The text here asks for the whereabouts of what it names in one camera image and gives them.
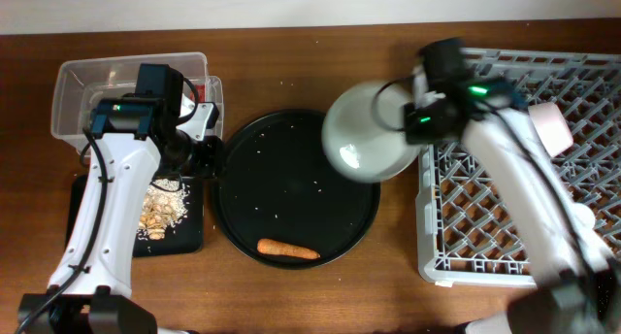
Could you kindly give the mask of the red snack wrapper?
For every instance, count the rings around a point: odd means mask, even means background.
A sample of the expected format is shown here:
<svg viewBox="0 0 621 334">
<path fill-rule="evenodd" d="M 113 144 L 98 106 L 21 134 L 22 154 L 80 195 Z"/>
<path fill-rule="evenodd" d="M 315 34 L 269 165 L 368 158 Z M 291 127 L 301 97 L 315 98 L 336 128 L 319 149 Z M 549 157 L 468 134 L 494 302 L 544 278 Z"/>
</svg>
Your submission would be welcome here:
<svg viewBox="0 0 621 334">
<path fill-rule="evenodd" d="M 206 87 L 203 84 L 195 84 L 192 92 L 192 99 L 196 103 L 206 103 Z"/>
</svg>

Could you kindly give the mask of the light blue cup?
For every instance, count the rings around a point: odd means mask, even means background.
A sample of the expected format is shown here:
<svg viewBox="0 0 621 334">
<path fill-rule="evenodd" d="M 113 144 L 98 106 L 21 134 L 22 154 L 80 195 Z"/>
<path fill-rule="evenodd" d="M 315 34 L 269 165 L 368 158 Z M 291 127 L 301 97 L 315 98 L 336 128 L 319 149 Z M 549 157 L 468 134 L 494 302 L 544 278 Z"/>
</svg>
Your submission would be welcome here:
<svg viewBox="0 0 621 334">
<path fill-rule="evenodd" d="M 596 217 L 594 212 L 585 204 L 574 203 L 573 212 L 579 221 L 589 229 L 594 229 L 596 224 Z"/>
</svg>

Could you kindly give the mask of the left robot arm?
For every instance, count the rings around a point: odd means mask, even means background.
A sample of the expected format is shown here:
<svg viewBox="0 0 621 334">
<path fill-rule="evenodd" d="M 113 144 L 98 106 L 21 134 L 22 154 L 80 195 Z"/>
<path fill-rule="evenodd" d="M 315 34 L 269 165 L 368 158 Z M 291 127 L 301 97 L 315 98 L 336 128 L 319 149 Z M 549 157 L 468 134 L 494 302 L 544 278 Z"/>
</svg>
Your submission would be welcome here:
<svg viewBox="0 0 621 334">
<path fill-rule="evenodd" d="M 131 266 L 144 198 L 157 178 L 215 179 L 223 142 L 184 126 L 191 82 L 167 64 L 141 64 L 133 92 L 104 98 L 83 129 L 91 151 L 74 228 L 42 294 L 23 295 L 19 333 L 161 333 L 131 299 Z"/>
</svg>

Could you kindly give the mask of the grey round plate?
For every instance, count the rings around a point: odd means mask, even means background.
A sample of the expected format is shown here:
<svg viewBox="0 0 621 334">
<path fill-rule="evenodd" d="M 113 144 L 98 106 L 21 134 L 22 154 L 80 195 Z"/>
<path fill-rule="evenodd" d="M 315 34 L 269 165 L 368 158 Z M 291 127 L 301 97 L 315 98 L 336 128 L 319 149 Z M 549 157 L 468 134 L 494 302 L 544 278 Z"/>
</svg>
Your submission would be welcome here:
<svg viewBox="0 0 621 334">
<path fill-rule="evenodd" d="M 381 119 L 392 127 L 403 125 L 402 108 L 412 95 L 397 85 L 382 89 L 384 81 L 359 83 L 344 92 L 324 118 L 321 143 L 329 163 L 343 176 L 359 183 L 387 181 L 404 171 L 421 151 L 405 134 L 379 126 L 372 113 L 377 96 Z"/>
</svg>

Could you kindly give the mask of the orange carrot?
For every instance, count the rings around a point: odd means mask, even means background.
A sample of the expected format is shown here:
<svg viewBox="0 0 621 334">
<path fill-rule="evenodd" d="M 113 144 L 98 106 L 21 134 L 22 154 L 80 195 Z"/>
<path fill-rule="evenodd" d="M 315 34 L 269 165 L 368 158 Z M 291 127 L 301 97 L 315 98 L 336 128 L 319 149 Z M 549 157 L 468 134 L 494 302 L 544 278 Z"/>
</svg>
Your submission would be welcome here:
<svg viewBox="0 0 621 334">
<path fill-rule="evenodd" d="M 257 243 L 257 250 L 262 254 L 290 256 L 306 260 L 316 260 L 320 257 L 320 254 L 315 250 L 272 239 L 260 239 Z"/>
</svg>

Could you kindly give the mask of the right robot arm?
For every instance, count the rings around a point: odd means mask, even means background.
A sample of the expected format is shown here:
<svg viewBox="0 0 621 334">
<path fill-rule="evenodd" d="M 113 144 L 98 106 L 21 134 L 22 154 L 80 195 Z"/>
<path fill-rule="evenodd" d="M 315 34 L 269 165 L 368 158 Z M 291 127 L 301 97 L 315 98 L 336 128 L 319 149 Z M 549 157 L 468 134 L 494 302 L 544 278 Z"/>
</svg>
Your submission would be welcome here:
<svg viewBox="0 0 621 334">
<path fill-rule="evenodd" d="M 410 145 L 457 140 L 477 159 L 505 202 L 537 288 L 456 332 L 619 332 L 620 262 L 577 212 L 545 147 L 548 130 L 507 79 L 469 72 L 461 48 L 450 38 L 420 50 L 434 99 L 405 105 L 405 138 Z"/>
</svg>

